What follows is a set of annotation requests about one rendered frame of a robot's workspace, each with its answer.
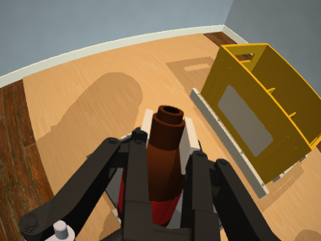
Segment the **grey metal tray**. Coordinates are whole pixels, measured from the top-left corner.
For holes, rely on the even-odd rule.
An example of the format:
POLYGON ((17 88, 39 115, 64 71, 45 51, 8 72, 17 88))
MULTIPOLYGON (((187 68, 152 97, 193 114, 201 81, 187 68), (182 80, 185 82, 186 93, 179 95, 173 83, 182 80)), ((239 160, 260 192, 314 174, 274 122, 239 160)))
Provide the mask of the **grey metal tray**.
MULTIPOLYGON (((131 135, 121 139, 121 143, 128 143, 130 142, 131 135)), ((118 205, 118 197, 120 192, 120 186, 121 186, 121 175, 123 172, 123 168, 117 168, 117 172, 112 177, 112 180, 109 182, 107 188, 105 189, 106 194, 108 195, 108 198, 111 200, 114 207, 117 209, 118 205), (113 198, 114 197, 114 198, 113 198)), ((182 191, 183 194, 183 191, 182 191)), ((178 205, 174 211, 174 214, 170 220, 170 223, 166 226, 168 229, 177 229, 180 228, 180 221, 181 221, 181 214, 182 214, 182 194, 178 201, 178 205)), ((219 219, 219 225, 220 230, 222 230, 222 223, 219 219)))

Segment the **yellow divided crate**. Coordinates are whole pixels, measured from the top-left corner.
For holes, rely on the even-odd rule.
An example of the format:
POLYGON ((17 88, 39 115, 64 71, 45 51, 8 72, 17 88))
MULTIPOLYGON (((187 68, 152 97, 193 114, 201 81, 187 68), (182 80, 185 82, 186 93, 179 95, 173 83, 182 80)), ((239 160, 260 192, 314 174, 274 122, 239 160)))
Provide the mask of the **yellow divided crate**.
POLYGON ((220 45, 200 94, 264 184, 321 141, 321 98, 267 43, 220 45))

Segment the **brown bottle with red label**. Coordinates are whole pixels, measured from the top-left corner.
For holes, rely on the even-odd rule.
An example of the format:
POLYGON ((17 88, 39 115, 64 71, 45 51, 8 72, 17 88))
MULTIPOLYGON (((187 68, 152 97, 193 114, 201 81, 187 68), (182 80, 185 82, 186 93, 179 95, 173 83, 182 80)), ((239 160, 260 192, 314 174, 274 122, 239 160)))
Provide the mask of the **brown bottle with red label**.
MULTIPOLYGON (((185 127, 184 112, 168 105, 160 105, 152 115, 151 130, 147 145, 147 174, 149 203, 152 204, 154 224, 166 227, 182 194, 184 174, 181 174, 179 143, 185 127)), ((125 169, 117 214, 121 219, 125 169)))

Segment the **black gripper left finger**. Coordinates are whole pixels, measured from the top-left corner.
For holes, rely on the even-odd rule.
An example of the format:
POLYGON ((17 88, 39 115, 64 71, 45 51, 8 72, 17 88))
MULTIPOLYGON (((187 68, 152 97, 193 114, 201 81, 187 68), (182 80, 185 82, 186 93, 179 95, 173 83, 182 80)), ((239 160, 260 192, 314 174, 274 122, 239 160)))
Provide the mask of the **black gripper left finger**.
POLYGON ((19 228, 24 240, 76 241, 117 168, 125 168, 122 241, 154 241, 147 179, 152 115, 146 109, 142 127, 132 131, 128 143, 105 138, 52 200, 23 215, 19 228))

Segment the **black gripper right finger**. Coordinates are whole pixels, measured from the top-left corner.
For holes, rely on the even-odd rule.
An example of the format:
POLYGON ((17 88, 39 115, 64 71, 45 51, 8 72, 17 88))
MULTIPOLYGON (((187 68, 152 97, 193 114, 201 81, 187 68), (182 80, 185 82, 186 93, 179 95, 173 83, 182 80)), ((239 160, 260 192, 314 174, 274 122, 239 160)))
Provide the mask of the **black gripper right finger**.
POLYGON ((281 241, 229 161, 209 160, 196 137, 192 119, 184 120, 179 143, 181 171, 185 175, 180 228, 191 228, 191 241, 221 241, 220 219, 228 241, 281 241))

